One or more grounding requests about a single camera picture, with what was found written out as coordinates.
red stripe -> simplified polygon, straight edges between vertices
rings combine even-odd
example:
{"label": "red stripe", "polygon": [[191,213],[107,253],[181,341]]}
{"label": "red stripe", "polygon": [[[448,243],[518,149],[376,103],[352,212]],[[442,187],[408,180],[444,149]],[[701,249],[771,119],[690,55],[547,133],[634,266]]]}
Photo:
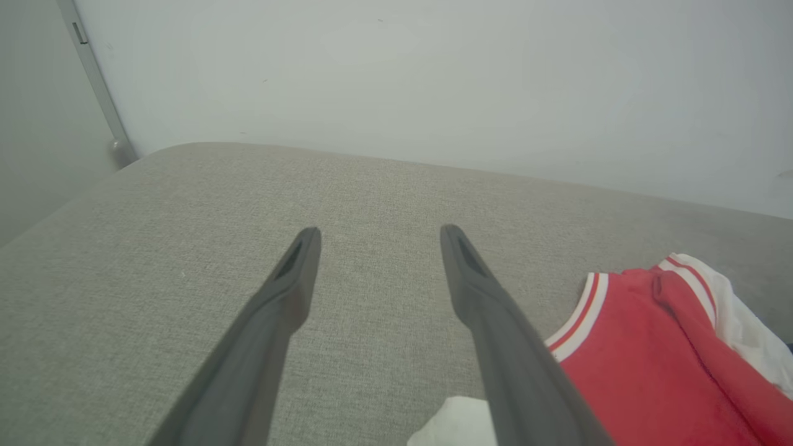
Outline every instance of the red stripe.
{"label": "red stripe", "polygon": [[687,270],[691,271],[691,273],[694,275],[694,277],[696,277],[696,279],[699,280],[699,283],[702,285],[702,288],[704,288],[705,291],[707,292],[707,298],[710,299],[711,306],[713,306],[713,314],[716,314],[716,302],[714,302],[714,300],[713,300],[713,294],[711,294],[711,289],[707,285],[707,282],[705,282],[705,279],[703,279],[703,277],[701,275],[699,275],[699,272],[696,269],[694,269],[694,267],[691,267],[689,265],[683,265],[682,263],[678,263],[672,257],[667,257],[666,259],[672,265],[675,265],[678,268],[686,268]]}
{"label": "red stripe", "polygon": [[576,320],[576,323],[573,325],[573,327],[570,328],[570,330],[567,331],[567,333],[565,333],[564,336],[560,337],[559,340],[557,340],[556,342],[551,344],[550,347],[548,347],[550,351],[556,350],[556,348],[564,344],[565,341],[568,340],[573,335],[573,333],[576,332],[576,330],[578,330],[578,326],[581,325],[581,322],[584,320],[584,316],[587,315],[587,312],[589,311],[589,307],[592,306],[592,301],[595,300],[595,292],[597,291],[597,283],[599,277],[600,274],[595,274],[595,280],[592,280],[592,290],[589,291],[589,296],[587,297],[587,303],[584,305],[584,309],[581,311],[581,314],[578,315],[578,319]]}

red fabric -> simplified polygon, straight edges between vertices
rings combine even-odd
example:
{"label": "red fabric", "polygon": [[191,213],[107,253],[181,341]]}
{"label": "red fabric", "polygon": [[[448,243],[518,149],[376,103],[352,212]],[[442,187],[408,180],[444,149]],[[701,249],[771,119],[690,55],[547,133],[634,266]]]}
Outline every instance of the red fabric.
{"label": "red fabric", "polygon": [[561,365],[617,444],[793,444],[793,402],[716,337],[672,271],[608,275],[592,330]]}

gray couch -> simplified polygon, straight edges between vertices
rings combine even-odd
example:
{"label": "gray couch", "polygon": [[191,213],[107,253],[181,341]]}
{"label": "gray couch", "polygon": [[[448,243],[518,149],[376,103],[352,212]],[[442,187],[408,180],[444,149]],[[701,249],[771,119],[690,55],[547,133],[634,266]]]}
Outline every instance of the gray couch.
{"label": "gray couch", "polygon": [[404,444],[483,398],[439,249],[460,225],[543,336],[589,271],[698,257],[793,340],[793,221],[481,171],[187,144],[0,250],[0,444],[144,444],[297,232],[323,251],[270,444]]}

gray metal frame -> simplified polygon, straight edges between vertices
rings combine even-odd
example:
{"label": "gray metal frame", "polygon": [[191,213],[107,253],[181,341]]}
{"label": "gray metal frame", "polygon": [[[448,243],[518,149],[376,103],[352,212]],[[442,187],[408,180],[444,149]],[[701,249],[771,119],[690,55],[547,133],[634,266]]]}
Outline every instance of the gray metal frame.
{"label": "gray metal frame", "polygon": [[113,104],[113,98],[110,97],[110,92],[105,84],[105,79],[102,77],[102,72],[99,70],[94,50],[91,49],[91,44],[88,41],[85,28],[82,26],[80,16],[77,12],[74,0],[56,0],[60,13],[63,16],[63,21],[66,23],[67,31],[71,36],[71,42],[75,44],[77,55],[80,57],[82,67],[86,70],[88,81],[91,88],[94,89],[97,101],[100,108],[105,115],[107,125],[110,127],[110,132],[113,134],[115,140],[110,148],[113,151],[119,167],[124,167],[139,159],[135,152],[134,147],[129,142],[127,133],[124,126],[121,124],[121,119],[118,117],[116,106]]}

white stripe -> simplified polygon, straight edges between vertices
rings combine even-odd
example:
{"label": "white stripe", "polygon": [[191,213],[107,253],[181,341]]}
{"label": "white stripe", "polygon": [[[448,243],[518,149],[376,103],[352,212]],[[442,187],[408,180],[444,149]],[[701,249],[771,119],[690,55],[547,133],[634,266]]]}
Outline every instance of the white stripe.
{"label": "white stripe", "polygon": [[[680,262],[678,259],[675,259],[675,261],[677,261],[680,264],[685,264],[683,262]],[[672,264],[672,262],[669,262],[666,259],[664,259],[663,262],[659,263],[658,267],[664,271],[672,271],[686,281],[688,287],[691,288],[691,291],[694,292],[694,295],[696,296],[697,300],[699,300],[699,304],[705,310],[705,313],[707,314],[707,318],[711,320],[711,326],[713,326],[713,328],[715,329],[716,312],[713,308],[713,305],[711,305],[711,300],[707,297],[707,290],[705,290],[705,287],[702,286],[702,283],[699,281],[699,279],[696,278],[694,273],[689,271],[687,268],[676,267],[675,265]]]}
{"label": "white stripe", "polygon": [[567,359],[568,356],[572,355],[573,352],[584,343],[587,336],[589,336],[589,332],[592,331],[595,321],[597,321],[600,309],[603,308],[603,302],[606,300],[606,292],[608,290],[608,274],[598,274],[598,276],[597,290],[595,290],[595,296],[592,299],[592,304],[589,306],[589,311],[584,315],[584,320],[581,321],[581,324],[578,325],[578,329],[564,344],[551,352],[554,358],[559,362]]}
{"label": "white stripe", "polygon": [[578,317],[581,315],[581,312],[584,311],[584,307],[587,305],[587,299],[589,299],[589,293],[592,292],[592,282],[595,280],[595,275],[593,273],[589,273],[587,275],[587,284],[584,286],[584,292],[581,293],[581,297],[578,299],[578,305],[576,305],[576,309],[573,311],[573,315],[570,316],[570,319],[565,322],[565,324],[556,331],[551,337],[546,339],[546,347],[550,347],[551,344],[561,339],[562,336],[565,335],[573,325],[576,324]]}

